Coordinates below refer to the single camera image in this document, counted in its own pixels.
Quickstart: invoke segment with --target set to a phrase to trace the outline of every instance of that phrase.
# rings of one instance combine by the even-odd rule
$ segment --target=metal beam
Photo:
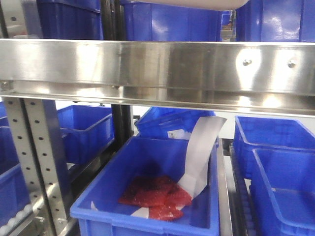
[[[1,96],[315,115],[315,44],[0,40]]]

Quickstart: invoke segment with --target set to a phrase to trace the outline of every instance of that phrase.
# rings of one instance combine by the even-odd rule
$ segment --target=perforated metal upright
[[[36,0],[1,0],[0,6],[1,37],[42,38]],[[73,198],[55,102],[13,97],[3,101],[33,209],[27,216],[33,227],[24,234],[66,235],[77,226],[69,217]]]

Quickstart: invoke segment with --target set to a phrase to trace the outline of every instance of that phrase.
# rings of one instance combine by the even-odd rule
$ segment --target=red packaged food
[[[155,220],[172,221],[181,218],[184,213],[177,210],[174,205],[169,206],[157,206],[149,209],[149,218]]]
[[[168,176],[136,177],[118,200],[149,207],[149,217],[171,221],[183,216],[176,207],[191,205],[191,196]]]

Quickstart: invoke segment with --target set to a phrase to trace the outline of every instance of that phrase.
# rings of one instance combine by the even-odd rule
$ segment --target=white label on bin
[[[207,186],[211,150],[225,122],[226,119],[221,117],[201,117],[192,131],[186,151],[185,173],[178,181],[192,198]],[[148,208],[142,207],[132,216],[149,218],[148,212]]]
[[[189,140],[191,133],[186,132],[183,129],[176,129],[167,132],[167,136],[170,139],[185,139]]]

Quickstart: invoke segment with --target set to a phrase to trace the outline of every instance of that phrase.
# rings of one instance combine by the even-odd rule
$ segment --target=white tag
[[[167,132],[167,136],[170,139],[185,139],[189,140],[191,133],[186,132],[183,129],[170,130]]]

